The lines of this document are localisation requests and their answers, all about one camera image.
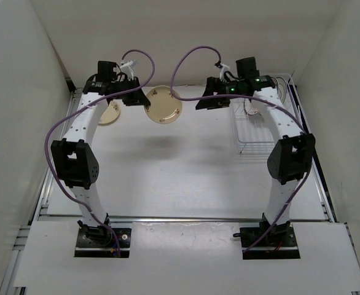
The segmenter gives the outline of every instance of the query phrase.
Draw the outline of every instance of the beige plate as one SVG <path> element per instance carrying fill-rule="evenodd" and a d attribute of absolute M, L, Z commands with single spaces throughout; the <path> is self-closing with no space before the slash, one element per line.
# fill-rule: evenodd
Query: beige plate
<path fill-rule="evenodd" d="M 120 106 L 112 100 L 108 108 L 102 114 L 99 125 L 107 125 L 114 122 L 120 116 Z"/>
<path fill-rule="evenodd" d="M 154 87 L 147 94 L 147 98 L 151 102 L 151 105 L 149 107 L 144 107 L 144 111 L 154 122 L 159 124 L 169 124 L 174 122 L 180 116 L 182 101 L 177 100 L 172 96 L 170 87 Z"/>

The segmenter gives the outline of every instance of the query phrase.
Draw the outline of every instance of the white wall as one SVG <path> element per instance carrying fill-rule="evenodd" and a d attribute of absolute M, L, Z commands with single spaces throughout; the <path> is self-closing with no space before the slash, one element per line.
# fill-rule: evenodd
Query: white wall
<path fill-rule="evenodd" d="M 211 45 L 223 62 L 255 56 L 270 73 L 302 73 L 341 0 L 31 0 L 75 85 L 96 73 L 99 59 L 120 61 L 131 48 L 157 64 L 154 84 L 168 84 L 179 59 L 192 47 Z M 150 64 L 139 55 L 137 76 Z M 201 84 L 217 75 L 211 52 L 192 55 L 177 84 Z"/>
<path fill-rule="evenodd" d="M 338 220 L 360 261 L 360 1 L 345 1 L 298 83 Z"/>
<path fill-rule="evenodd" d="M 0 1 L 0 285 L 20 225 L 31 217 L 46 164 L 44 137 L 69 93 L 28 0 Z"/>

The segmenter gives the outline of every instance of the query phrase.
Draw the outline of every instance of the white wire dish rack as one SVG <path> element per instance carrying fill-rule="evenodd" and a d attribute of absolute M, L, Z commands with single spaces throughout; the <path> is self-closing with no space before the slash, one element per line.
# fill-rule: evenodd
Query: white wire dish rack
<path fill-rule="evenodd" d="M 295 103 L 289 90 L 289 84 L 294 85 L 292 77 L 288 74 L 274 76 L 278 77 L 276 81 L 279 84 L 279 94 L 284 107 L 299 118 L 297 112 L 294 112 Z M 275 143 L 263 117 L 259 113 L 250 115 L 252 112 L 245 106 L 244 98 L 231 100 L 230 105 L 237 152 L 240 155 L 258 157 L 270 155 Z"/>

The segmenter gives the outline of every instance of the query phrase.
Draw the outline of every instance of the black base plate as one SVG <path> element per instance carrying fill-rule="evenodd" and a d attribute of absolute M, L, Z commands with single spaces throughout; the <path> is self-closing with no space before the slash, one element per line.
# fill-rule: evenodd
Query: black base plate
<path fill-rule="evenodd" d="M 254 243 L 261 235 L 258 227 L 241 227 L 241 247 L 245 250 L 248 246 Z M 285 236 L 281 238 L 282 242 L 280 248 L 275 251 L 279 245 L 268 245 L 263 239 L 254 248 L 247 252 L 243 251 L 244 260 L 258 260 L 258 259 L 299 259 L 300 253 L 297 247 L 296 236 L 293 227 L 290 227 Z"/>
<path fill-rule="evenodd" d="M 131 229 L 129 228 L 112 228 L 116 233 L 120 243 L 120 255 L 121 258 L 130 257 L 131 246 Z M 118 258 L 115 253 L 112 252 L 111 246 L 98 245 L 86 238 L 82 229 L 79 229 L 77 233 L 75 254 L 74 257 L 101 257 L 101 258 Z"/>

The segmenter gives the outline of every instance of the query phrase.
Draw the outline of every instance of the white panel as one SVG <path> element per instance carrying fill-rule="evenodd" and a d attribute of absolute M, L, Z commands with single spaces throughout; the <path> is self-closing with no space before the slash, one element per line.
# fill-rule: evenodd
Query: white panel
<path fill-rule="evenodd" d="M 338 220 L 360 261 L 360 1 L 346 1 L 299 84 Z"/>
<path fill-rule="evenodd" d="M 192 98 L 204 88 L 175 90 Z M 195 105 L 184 102 L 180 117 L 168 125 L 151 121 L 142 107 L 121 105 L 115 123 L 97 128 L 97 190 L 110 215 L 262 216 L 272 185 L 266 160 L 236 155 L 229 108 L 196 111 Z M 48 214 L 80 215 L 78 205 L 53 185 Z M 291 218 L 324 219 L 313 175 L 294 199 Z"/>
<path fill-rule="evenodd" d="M 75 222 L 34 222 L 15 286 L 28 294 L 350 295 L 360 269 L 342 224 L 296 223 L 301 259 L 243 261 L 237 224 L 135 224 L 130 258 L 74 258 Z"/>
<path fill-rule="evenodd" d="M 56 56 L 29 1 L 0 2 L 0 284 L 18 228 L 37 202 L 45 132 L 68 94 Z"/>
<path fill-rule="evenodd" d="M 32 0 L 74 83 L 82 87 L 97 60 L 120 61 L 130 48 L 157 62 L 152 84 L 168 83 L 178 60 L 196 45 L 211 45 L 235 70 L 235 60 L 255 56 L 270 73 L 302 72 L 341 0 Z M 178 84 L 201 84 L 216 56 L 199 52 L 184 63 Z M 147 77 L 140 58 L 136 75 Z"/>

